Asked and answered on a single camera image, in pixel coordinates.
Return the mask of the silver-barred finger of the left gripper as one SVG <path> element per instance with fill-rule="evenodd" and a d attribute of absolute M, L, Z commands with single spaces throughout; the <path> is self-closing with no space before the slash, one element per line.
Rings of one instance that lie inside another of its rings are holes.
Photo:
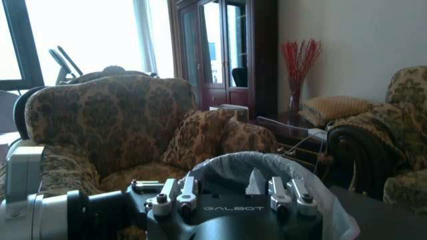
<path fill-rule="evenodd" d="M 158 181 L 132 181 L 130 188 L 134 192 L 160 192 L 164 184 Z"/>

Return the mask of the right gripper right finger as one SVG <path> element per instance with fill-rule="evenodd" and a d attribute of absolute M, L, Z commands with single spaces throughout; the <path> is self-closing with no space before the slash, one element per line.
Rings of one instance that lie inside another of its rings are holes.
<path fill-rule="evenodd" d="M 273 176 L 268 181 L 269 208 L 279 214 L 287 213 L 295 202 L 296 212 L 307 217 L 317 214 L 317 202 L 305 188 L 301 178 L 292 178 L 284 187 L 283 180 Z"/>

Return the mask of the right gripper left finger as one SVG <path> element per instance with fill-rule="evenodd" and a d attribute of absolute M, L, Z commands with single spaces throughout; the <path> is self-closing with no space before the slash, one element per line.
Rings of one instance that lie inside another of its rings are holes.
<path fill-rule="evenodd" d="M 173 203 L 177 202 L 177 210 L 189 214 L 197 208 L 197 185 L 193 176 L 184 179 L 184 185 L 179 188 L 177 180 L 168 178 L 162 184 L 160 193 L 145 201 L 154 215 L 169 215 Z"/>

